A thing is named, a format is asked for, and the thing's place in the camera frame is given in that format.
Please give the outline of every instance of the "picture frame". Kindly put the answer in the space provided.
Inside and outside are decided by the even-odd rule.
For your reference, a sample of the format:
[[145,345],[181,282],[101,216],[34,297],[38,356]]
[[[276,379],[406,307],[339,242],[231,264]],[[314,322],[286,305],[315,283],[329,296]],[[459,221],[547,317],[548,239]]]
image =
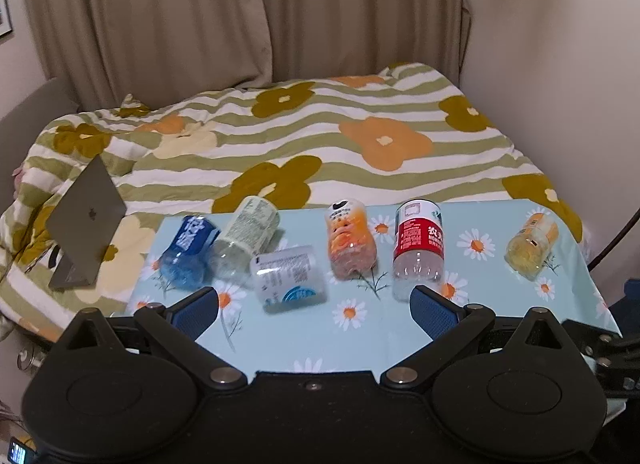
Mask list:
[[13,30],[6,0],[0,0],[0,38]]

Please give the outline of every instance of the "red label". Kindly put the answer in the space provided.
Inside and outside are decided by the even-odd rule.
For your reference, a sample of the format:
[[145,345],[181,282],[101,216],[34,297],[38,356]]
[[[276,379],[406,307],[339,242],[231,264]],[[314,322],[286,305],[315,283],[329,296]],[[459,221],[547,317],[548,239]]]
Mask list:
[[424,218],[408,219],[399,224],[394,259],[406,251],[415,249],[431,251],[444,258],[440,226]]

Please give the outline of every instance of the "curtain fold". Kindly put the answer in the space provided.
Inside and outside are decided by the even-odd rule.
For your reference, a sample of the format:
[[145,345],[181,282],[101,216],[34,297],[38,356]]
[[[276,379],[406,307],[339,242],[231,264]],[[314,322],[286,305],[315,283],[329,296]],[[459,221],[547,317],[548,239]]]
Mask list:
[[85,110],[131,92],[159,108],[203,90],[271,81],[262,0],[26,0],[47,78]]
[[264,0],[264,6],[274,81],[370,74],[419,61],[458,83],[469,24],[463,0]]

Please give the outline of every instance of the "bedspread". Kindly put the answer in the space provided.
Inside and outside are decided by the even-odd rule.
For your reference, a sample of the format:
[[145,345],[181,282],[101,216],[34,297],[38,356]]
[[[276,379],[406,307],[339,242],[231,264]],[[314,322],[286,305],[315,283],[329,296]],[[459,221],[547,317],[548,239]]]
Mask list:
[[[50,291],[60,255],[46,219],[95,155],[127,216],[93,287]],[[127,96],[120,108],[53,121],[30,148],[17,200],[0,219],[0,311],[49,339],[85,306],[121,312],[164,215],[230,212],[255,194],[280,209],[345,197],[366,205],[528,198],[582,240],[580,218],[549,179],[420,63],[203,92],[157,111]]]

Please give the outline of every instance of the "laptop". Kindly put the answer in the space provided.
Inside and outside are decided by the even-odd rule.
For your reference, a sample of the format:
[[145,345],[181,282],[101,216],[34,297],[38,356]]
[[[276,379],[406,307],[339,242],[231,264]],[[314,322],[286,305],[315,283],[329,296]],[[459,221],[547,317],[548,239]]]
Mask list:
[[95,283],[126,210],[102,159],[94,157],[47,219],[47,231],[64,253],[49,282],[51,290]]

